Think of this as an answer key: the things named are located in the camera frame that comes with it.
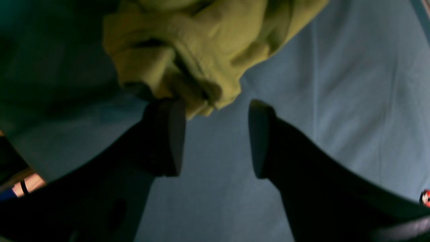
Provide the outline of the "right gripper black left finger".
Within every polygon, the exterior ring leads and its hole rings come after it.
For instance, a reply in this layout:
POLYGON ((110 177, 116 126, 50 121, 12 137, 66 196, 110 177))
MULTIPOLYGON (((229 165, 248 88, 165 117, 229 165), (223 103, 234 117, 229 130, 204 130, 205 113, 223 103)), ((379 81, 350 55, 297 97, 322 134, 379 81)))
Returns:
POLYGON ((35 192, 1 202, 8 242, 132 242, 157 177, 179 176, 186 130, 181 100, 151 102, 97 157, 35 192))

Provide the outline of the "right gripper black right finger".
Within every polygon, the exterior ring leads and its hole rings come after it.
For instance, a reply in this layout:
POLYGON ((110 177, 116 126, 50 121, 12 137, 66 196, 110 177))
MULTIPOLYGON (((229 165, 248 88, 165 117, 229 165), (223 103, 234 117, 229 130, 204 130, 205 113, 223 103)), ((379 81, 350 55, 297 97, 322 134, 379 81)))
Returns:
POLYGON ((248 126, 255 175, 280 192, 295 241, 429 241, 429 208, 341 166, 268 104, 250 102, 248 126))

